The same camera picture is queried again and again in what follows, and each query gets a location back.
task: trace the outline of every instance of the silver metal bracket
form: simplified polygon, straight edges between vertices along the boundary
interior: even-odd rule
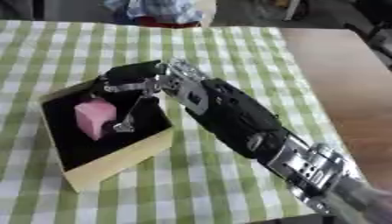
[[[344,158],[326,144],[308,147],[295,136],[289,136],[281,151],[268,163],[299,200],[321,214],[331,212],[323,202],[323,195],[340,180],[344,165]]]

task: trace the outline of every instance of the table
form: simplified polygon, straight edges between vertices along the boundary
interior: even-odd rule
[[[0,223],[229,223],[308,214],[281,179],[228,149],[163,94],[160,105],[177,127],[173,146],[92,191],[70,189],[38,98],[112,66],[172,57],[243,89],[308,143],[345,153],[276,28],[0,21]]]
[[[351,31],[282,34],[369,182],[392,191],[392,73]]]

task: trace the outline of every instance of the chair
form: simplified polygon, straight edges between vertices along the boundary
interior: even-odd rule
[[[392,60],[392,52],[383,45],[385,38],[377,35],[381,30],[392,27],[392,0],[357,0],[353,7],[369,20],[373,28],[370,32],[365,32],[353,24],[345,24],[345,28],[356,32],[370,48]]]

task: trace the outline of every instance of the checkered tablecloth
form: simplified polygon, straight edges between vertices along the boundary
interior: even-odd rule
[[[38,98],[112,66],[185,58],[254,96],[309,143],[343,151],[278,29],[166,30],[0,22],[0,223],[231,223],[308,214],[283,181],[204,131],[168,96],[173,146],[75,193],[61,177]]]

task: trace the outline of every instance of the yellow box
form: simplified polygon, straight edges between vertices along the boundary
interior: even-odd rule
[[[114,134],[95,142],[76,126],[74,105],[93,81],[63,88],[41,97],[45,126],[56,148],[59,166],[76,192],[157,155],[172,146],[173,128],[157,105],[135,115],[144,126],[135,133]]]

